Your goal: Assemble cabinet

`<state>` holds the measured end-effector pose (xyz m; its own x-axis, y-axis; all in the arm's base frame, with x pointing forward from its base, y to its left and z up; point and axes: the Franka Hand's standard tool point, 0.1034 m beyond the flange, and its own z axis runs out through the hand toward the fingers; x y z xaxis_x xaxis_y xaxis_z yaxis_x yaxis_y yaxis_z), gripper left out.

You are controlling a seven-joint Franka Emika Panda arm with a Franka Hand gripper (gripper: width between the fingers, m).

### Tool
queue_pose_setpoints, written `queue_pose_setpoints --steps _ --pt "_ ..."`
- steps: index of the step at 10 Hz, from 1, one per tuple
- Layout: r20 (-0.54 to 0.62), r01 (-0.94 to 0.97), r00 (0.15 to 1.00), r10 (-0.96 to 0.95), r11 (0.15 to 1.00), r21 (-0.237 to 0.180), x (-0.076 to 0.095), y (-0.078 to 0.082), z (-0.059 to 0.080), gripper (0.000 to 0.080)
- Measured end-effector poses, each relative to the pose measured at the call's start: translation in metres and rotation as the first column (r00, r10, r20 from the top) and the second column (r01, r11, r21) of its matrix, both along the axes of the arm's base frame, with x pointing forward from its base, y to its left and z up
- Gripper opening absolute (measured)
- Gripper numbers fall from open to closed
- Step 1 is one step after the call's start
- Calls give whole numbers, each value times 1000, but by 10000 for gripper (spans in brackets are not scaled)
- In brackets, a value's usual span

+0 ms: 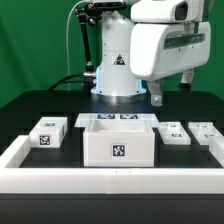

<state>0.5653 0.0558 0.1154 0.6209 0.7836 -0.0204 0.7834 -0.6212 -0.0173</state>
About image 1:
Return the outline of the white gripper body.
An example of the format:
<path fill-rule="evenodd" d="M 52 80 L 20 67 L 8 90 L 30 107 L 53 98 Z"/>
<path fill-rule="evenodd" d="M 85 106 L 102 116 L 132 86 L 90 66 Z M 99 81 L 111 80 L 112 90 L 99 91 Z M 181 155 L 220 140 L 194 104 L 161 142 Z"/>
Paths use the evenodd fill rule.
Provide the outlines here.
<path fill-rule="evenodd" d="M 130 68 L 142 80 L 154 81 L 206 64 L 211 29 L 199 24 L 186 34 L 183 24 L 136 24 L 131 34 Z"/>

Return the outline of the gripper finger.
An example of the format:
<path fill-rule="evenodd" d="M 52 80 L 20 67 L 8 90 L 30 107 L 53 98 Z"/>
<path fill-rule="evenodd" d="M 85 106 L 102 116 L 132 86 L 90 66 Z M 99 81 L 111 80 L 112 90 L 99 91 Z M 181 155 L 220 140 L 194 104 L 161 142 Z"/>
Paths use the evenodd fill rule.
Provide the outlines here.
<path fill-rule="evenodd" d="M 196 69 L 189 69 L 183 72 L 181 82 L 179 83 L 179 93 L 186 95 L 191 93 L 191 86 L 194 80 Z"/>
<path fill-rule="evenodd" d="M 163 104 L 163 93 L 161 89 L 161 81 L 148 81 L 149 92 L 151 94 L 151 104 L 153 106 L 161 106 Z"/>

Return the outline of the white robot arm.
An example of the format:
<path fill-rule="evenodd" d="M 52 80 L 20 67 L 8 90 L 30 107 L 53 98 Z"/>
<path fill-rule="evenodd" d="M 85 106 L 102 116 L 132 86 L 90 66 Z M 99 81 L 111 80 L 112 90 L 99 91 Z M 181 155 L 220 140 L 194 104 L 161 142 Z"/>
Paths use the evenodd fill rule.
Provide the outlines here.
<path fill-rule="evenodd" d="M 161 81 L 176 73 L 179 91 L 191 92 L 210 54 L 205 0 L 90 0 L 88 9 L 102 17 L 94 96 L 115 102 L 149 93 L 160 106 Z"/>

